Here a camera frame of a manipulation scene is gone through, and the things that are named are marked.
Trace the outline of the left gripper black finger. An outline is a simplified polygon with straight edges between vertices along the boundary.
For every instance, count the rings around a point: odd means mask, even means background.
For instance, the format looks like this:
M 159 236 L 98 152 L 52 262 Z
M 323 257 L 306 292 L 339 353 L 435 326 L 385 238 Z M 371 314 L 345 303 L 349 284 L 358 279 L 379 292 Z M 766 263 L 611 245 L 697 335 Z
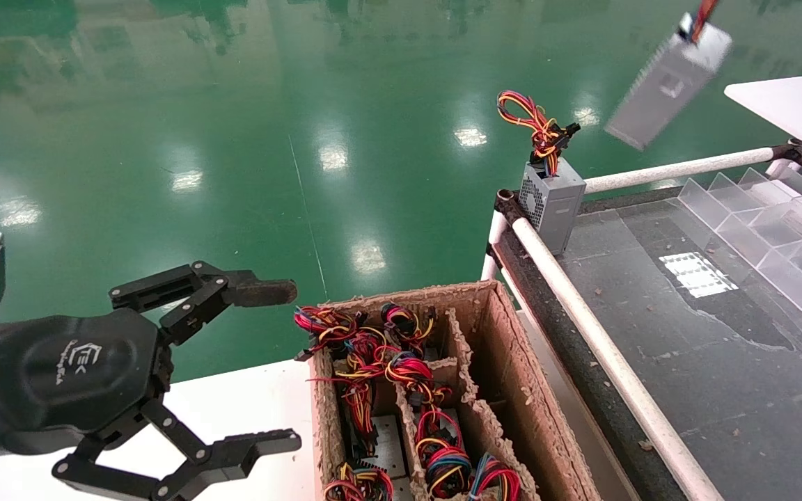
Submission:
M 260 308 L 285 305 L 298 295 L 293 280 L 261 280 L 252 270 L 220 270 L 194 261 L 119 285 L 109 292 L 112 308 L 139 313 L 175 304 L 160 317 L 165 343 L 176 346 L 200 332 L 230 305 Z

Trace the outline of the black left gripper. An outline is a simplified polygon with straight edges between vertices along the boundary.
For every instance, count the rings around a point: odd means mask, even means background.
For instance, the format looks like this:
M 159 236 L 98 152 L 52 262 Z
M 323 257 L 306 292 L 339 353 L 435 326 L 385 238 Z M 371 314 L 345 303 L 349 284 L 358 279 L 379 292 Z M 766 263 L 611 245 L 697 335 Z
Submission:
M 205 444 L 159 399 L 168 389 L 158 326 L 133 310 L 0 324 L 0 454 L 50 454 L 77 446 L 53 469 L 60 482 L 118 500 L 194 500 L 246 479 L 268 454 L 294 452 L 292 429 Z M 98 464 L 124 427 L 143 418 L 184 457 L 163 479 Z

